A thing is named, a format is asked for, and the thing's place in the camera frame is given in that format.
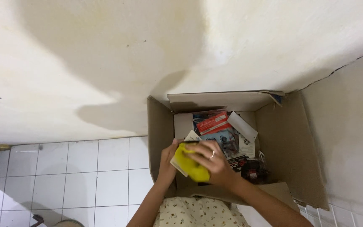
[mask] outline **floral dress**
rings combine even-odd
[[[154,227],[249,227],[236,205],[206,197],[165,199],[159,208]]]

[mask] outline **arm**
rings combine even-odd
[[[313,226],[300,213],[238,176],[230,168],[217,142],[201,141],[198,145],[189,145],[188,148],[201,154],[188,155],[210,171],[210,183],[222,186],[241,197],[256,209],[272,226]]]
[[[164,195],[176,175],[176,169],[170,164],[170,159],[174,156],[177,147],[178,141],[174,139],[172,145],[162,151],[158,179],[145,196],[127,227],[152,227],[154,225]]]

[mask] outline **ring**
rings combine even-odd
[[[212,156],[209,159],[211,159],[212,157],[214,157],[214,154],[215,154],[215,151],[212,152]]]

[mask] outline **cardboard box flap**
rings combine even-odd
[[[162,150],[174,138],[173,114],[154,97],[148,97],[148,152],[149,169],[154,182],[158,178]]]
[[[271,177],[285,181],[292,196],[311,206],[328,209],[313,136],[300,92],[255,112],[260,149]]]
[[[256,186],[259,187],[261,190],[274,196],[275,198],[279,199],[281,202],[287,204],[290,208],[299,212],[298,205],[294,202],[294,199],[290,195],[288,186],[285,182],[273,183],[267,185],[256,185]],[[179,197],[192,197],[196,195],[209,197],[213,199],[220,199],[235,204],[250,206],[250,204],[247,204],[237,195],[231,193],[226,189],[214,185],[186,187],[177,190],[175,194],[175,196]]]
[[[269,103],[280,103],[283,92],[239,91],[189,94],[169,94],[172,110],[176,113],[196,112],[208,108],[229,111],[256,111]]]

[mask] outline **yellow package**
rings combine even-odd
[[[186,149],[186,144],[185,142],[180,143],[170,163],[185,177],[190,176],[195,182],[208,182],[210,177],[208,169],[185,155],[185,153],[195,153],[195,151]]]

